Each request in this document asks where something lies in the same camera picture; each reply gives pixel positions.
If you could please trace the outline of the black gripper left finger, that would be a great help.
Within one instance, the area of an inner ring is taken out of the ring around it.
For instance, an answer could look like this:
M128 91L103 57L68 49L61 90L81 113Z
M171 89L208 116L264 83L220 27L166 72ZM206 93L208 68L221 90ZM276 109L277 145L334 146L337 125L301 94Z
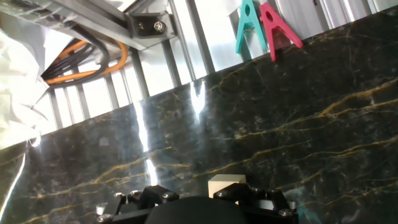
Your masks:
M176 201L179 194L160 185L133 190L128 194L116 192L108 202L97 204L97 224L145 223L156 206Z

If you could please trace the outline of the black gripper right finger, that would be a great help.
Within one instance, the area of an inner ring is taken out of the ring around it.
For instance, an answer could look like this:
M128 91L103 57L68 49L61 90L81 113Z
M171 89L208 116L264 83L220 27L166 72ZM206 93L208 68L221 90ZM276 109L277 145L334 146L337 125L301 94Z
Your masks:
M231 202L249 224L299 224L294 203L289 203L281 190L251 188L233 183L213 194L214 199Z

